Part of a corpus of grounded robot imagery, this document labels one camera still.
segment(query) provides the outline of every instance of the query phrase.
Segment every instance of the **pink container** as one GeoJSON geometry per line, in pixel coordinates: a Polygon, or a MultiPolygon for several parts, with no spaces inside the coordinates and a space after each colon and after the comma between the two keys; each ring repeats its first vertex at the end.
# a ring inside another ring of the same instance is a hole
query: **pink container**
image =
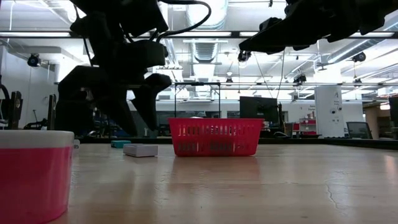
{"type": "Polygon", "coordinates": [[[0,223],[46,223],[68,208],[74,135],[0,131],[0,223]]]}

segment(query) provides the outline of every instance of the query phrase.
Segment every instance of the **white block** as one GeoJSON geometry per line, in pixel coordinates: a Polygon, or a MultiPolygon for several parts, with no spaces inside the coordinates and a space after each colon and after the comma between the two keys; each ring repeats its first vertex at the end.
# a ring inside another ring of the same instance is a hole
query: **white block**
{"type": "Polygon", "coordinates": [[[151,157],[157,156],[157,146],[143,144],[125,144],[123,153],[134,157],[151,157]]]}

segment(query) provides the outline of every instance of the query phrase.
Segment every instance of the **chair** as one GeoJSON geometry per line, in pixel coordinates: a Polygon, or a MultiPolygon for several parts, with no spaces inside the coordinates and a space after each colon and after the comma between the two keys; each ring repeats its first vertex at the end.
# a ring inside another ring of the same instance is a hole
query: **chair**
{"type": "Polygon", "coordinates": [[[347,128],[351,138],[373,139],[372,132],[366,122],[347,122],[347,128]]]}

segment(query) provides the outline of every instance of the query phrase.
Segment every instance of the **white pillar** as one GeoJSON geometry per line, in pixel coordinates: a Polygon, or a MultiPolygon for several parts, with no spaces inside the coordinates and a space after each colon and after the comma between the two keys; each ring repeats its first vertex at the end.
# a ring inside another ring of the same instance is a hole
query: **white pillar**
{"type": "Polygon", "coordinates": [[[317,133],[322,138],[344,137],[343,101],[340,86],[320,86],[315,89],[317,133]]]}
{"type": "Polygon", "coordinates": [[[377,121],[378,112],[379,112],[379,108],[377,108],[377,107],[365,109],[366,122],[368,123],[369,129],[372,132],[372,137],[375,140],[379,139],[379,123],[377,121]]]}
{"type": "Polygon", "coordinates": [[[221,107],[221,118],[228,118],[228,111],[224,110],[223,107],[221,107]]]}

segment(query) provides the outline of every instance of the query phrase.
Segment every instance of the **fluorescent light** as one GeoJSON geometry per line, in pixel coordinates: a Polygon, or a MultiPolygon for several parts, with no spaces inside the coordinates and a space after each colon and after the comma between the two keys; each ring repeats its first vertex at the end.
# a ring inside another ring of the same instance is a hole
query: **fluorescent light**
{"type": "Polygon", "coordinates": [[[375,37],[392,37],[395,33],[394,32],[370,32],[365,35],[361,35],[361,33],[356,32],[355,34],[351,35],[350,37],[369,37],[369,38],[375,38],[375,37]]]}
{"type": "Polygon", "coordinates": [[[252,37],[256,35],[258,32],[240,32],[239,36],[240,37],[252,37]]]}
{"type": "Polygon", "coordinates": [[[388,103],[380,105],[380,110],[389,110],[390,108],[390,104],[388,103]]]}
{"type": "Polygon", "coordinates": [[[150,33],[146,32],[145,34],[140,35],[140,37],[150,37],[150,33]]]}
{"type": "Polygon", "coordinates": [[[248,61],[245,62],[238,62],[239,63],[239,68],[246,68],[248,65],[248,61]]]}
{"type": "Polygon", "coordinates": [[[222,31],[191,31],[173,35],[174,37],[230,37],[231,32],[222,31]]]}
{"type": "Polygon", "coordinates": [[[0,32],[0,37],[70,37],[69,32],[0,32]]]}
{"type": "Polygon", "coordinates": [[[227,44],[228,40],[182,40],[182,42],[185,44],[227,44]]]}

